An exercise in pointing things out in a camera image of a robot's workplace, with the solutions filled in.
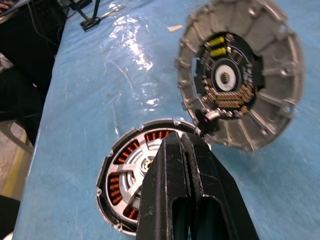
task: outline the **circuit board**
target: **circuit board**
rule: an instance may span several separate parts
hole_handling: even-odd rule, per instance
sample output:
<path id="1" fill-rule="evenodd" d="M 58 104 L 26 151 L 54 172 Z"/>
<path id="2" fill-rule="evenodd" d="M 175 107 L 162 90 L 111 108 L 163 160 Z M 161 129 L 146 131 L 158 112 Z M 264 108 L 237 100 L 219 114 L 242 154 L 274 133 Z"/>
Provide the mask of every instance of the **circuit board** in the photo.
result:
<path id="1" fill-rule="evenodd" d="M 239 118 L 253 106 L 264 87 L 262 59 L 254 55 L 240 36 L 229 32 L 214 35 L 198 54 L 194 78 L 198 94 L 211 109 Z"/>

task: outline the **clamp jaw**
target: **clamp jaw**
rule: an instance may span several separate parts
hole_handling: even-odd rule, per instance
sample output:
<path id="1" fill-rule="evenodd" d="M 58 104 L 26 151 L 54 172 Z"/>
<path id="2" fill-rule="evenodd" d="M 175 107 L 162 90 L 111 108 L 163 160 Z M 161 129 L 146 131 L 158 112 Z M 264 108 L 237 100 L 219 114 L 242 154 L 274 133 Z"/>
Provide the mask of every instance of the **clamp jaw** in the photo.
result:
<path id="1" fill-rule="evenodd" d="M 258 240 L 236 182 L 200 137 L 171 133 L 143 180 L 137 240 Z"/>

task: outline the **copper winding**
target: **copper winding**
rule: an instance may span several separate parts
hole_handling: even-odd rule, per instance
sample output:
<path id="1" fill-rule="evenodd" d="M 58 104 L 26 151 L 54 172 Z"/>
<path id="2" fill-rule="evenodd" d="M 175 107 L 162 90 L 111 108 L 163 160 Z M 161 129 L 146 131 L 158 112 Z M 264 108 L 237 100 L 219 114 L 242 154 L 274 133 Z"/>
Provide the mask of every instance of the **copper winding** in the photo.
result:
<path id="1" fill-rule="evenodd" d="M 110 183 L 115 184 L 115 183 L 118 183 L 118 182 L 119 182 L 119 177 L 118 176 L 110 178 Z"/>
<path id="2" fill-rule="evenodd" d="M 159 132 L 159 138 L 162 139 L 163 137 L 164 137 L 164 132 L 163 132 L 163 131 L 160 131 L 160 132 Z"/>
<path id="3" fill-rule="evenodd" d="M 137 212 L 137 210 L 132 209 L 131 212 L 129 213 L 129 218 L 130 219 L 134 219 L 134 216 L 135 216 L 136 212 Z"/>
<path id="4" fill-rule="evenodd" d="M 117 205 L 122 200 L 122 196 L 117 196 L 115 199 L 112 200 L 113 205 Z"/>
<path id="5" fill-rule="evenodd" d="M 134 142 L 133 142 L 133 146 L 134 146 L 135 148 L 138 148 L 138 147 L 139 147 L 139 144 L 137 143 L 137 141 L 134 141 Z"/>
<path id="6" fill-rule="evenodd" d="M 125 151 L 122 153 L 122 155 L 125 156 L 126 158 L 129 157 L 129 154 Z"/>
<path id="7" fill-rule="evenodd" d="M 130 153 L 132 153 L 132 152 L 134 151 L 134 149 L 133 149 L 131 146 L 128 146 L 128 147 L 127 147 L 127 150 L 128 150 Z"/>
<path id="8" fill-rule="evenodd" d="M 110 185 L 109 188 L 110 188 L 111 191 L 116 190 L 116 189 L 119 189 L 119 183 Z"/>
<path id="9" fill-rule="evenodd" d="M 115 197 L 115 196 L 118 196 L 118 195 L 120 195 L 120 190 L 119 189 L 110 193 L 111 197 Z"/>
<path id="10" fill-rule="evenodd" d="M 118 158 L 118 162 L 120 162 L 121 164 L 124 164 L 125 163 L 125 159 L 124 158 L 122 158 L 122 157 L 119 157 Z"/>

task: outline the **floor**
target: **floor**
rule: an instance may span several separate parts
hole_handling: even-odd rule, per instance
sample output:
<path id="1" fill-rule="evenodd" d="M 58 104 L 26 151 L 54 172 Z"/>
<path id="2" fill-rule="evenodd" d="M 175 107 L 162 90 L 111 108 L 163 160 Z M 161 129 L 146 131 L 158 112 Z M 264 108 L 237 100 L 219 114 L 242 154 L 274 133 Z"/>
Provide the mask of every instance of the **floor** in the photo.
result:
<path id="1" fill-rule="evenodd" d="M 11 131 L 21 140 L 25 131 L 16 124 Z M 0 132 L 0 194 L 21 200 L 32 156 Z"/>

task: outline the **blue table cover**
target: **blue table cover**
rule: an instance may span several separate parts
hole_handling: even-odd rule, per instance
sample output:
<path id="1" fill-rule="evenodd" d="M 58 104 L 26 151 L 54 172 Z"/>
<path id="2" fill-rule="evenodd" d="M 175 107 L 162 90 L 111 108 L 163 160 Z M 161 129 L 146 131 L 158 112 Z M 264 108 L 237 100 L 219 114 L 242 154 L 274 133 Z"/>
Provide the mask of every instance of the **blue table cover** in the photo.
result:
<path id="1" fill-rule="evenodd" d="M 174 60 L 188 13 L 203 0 L 105 0 L 125 9 L 84 32 L 67 20 L 56 56 L 14 240 L 128 240 L 98 210 L 104 157 L 133 127 L 184 118 Z M 278 0 L 301 39 L 306 84 L 296 118 L 257 152 L 214 145 L 261 240 L 320 239 L 320 1 Z M 93 4 L 84 11 L 92 14 Z"/>

